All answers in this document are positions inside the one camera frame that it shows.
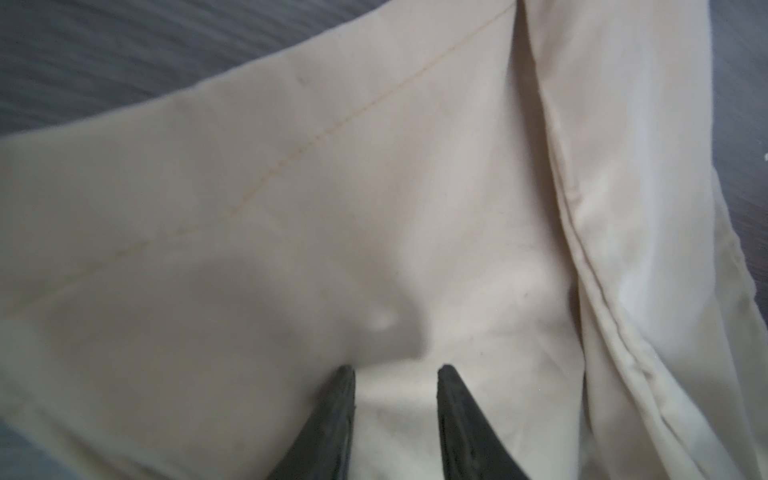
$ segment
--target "folded fabric layer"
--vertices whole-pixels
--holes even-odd
[[[706,5],[523,7],[392,0],[0,141],[4,419],[87,478],[260,478],[351,363],[352,478],[441,478],[450,362],[531,478],[768,478]]]

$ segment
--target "beige fabric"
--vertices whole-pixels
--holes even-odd
[[[4,139],[5,420],[86,478],[259,478],[351,362],[353,478],[441,478],[452,362],[533,479],[768,478],[706,3],[522,7],[392,0]]]

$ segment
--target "gray tabletop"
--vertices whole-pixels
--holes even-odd
[[[0,134],[184,88],[352,20],[384,0],[4,0]],[[713,152],[768,314],[768,2],[713,0]],[[0,424],[0,478],[73,480]]]

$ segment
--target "stitching line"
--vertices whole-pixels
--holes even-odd
[[[129,247],[124,248],[123,250],[118,251],[111,257],[106,258],[105,260],[102,260],[100,262],[94,263],[93,265],[84,268],[83,270],[78,271],[77,273],[73,273],[72,275],[66,276],[63,280],[53,283],[52,285],[49,285],[47,288],[42,290],[40,293],[35,294],[34,296],[31,296],[25,300],[21,300],[17,302],[8,312],[6,312],[3,316],[14,316],[19,314],[22,310],[26,309],[33,303],[42,300],[46,296],[50,296],[54,293],[58,293],[62,291],[63,289],[67,288],[68,286],[83,280],[101,270],[106,269],[107,267],[111,266],[112,264],[118,262],[119,260],[124,259],[125,257],[129,257],[130,255],[134,253],[139,253],[142,250],[147,249],[149,246],[155,245],[157,243],[161,243],[164,241],[174,240],[179,237],[185,237],[186,235],[191,235],[192,233],[198,233],[205,230],[209,230],[220,223],[224,223],[228,221],[229,219],[235,217],[239,213],[243,211],[243,209],[247,206],[247,204],[250,202],[251,199],[253,199],[254,196],[256,196],[259,191],[264,187],[264,185],[267,183],[268,180],[275,177],[283,168],[285,168],[287,165],[290,165],[297,160],[299,160],[311,147],[319,143],[324,138],[330,136],[331,134],[334,134],[339,129],[347,125],[350,121],[358,118],[360,115],[364,114],[371,108],[375,107],[377,104],[380,104],[382,101],[386,100],[387,98],[391,97],[392,94],[400,90],[401,88],[405,87],[407,84],[413,82],[414,80],[420,78],[422,75],[424,75],[428,70],[430,70],[432,67],[437,65],[440,61],[444,60],[446,57],[448,57],[450,54],[452,54],[454,51],[468,43],[470,40],[472,40],[478,33],[485,30],[489,25],[494,23],[495,21],[499,20],[502,16],[504,16],[505,13],[509,12],[513,7],[515,7],[515,3],[512,3],[508,7],[504,8],[501,12],[494,15],[491,19],[486,21],[484,24],[477,27],[475,30],[469,32],[464,38],[462,38],[458,43],[454,44],[451,48],[444,51],[440,55],[438,55],[436,58],[434,58],[432,61],[430,61],[428,64],[426,64],[424,67],[421,68],[421,70],[418,70],[416,73],[411,74],[404,80],[402,80],[400,83],[389,89],[388,91],[384,92],[380,96],[378,96],[376,99],[371,101],[370,103],[366,104],[365,106],[359,108],[358,110],[353,111],[351,114],[344,117],[341,121],[333,125],[332,127],[328,128],[327,130],[323,131],[320,134],[317,134],[316,136],[312,137],[308,142],[306,142],[303,146],[299,147],[294,151],[292,154],[289,154],[288,156],[284,157],[282,160],[278,161],[272,168],[270,168],[261,178],[259,178],[256,182],[256,184],[251,188],[250,191],[248,191],[243,198],[240,200],[240,202],[233,207],[229,207],[224,212],[222,212],[218,218],[215,218],[213,220],[204,221],[202,223],[198,223],[196,225],[190,225],[187,227],[180,227],[176,230],[171,230],[169,232],[162,232],[159,233],[157,236],[141,240],[134,245],[131,245]]]

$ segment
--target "beige pants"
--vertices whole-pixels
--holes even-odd
[[[450,362],[534,480],[768,478],[707,3],[524,3],[0,142],[5,420],[86,478],[261,478],[350,362],[352,478],[441,478]]]

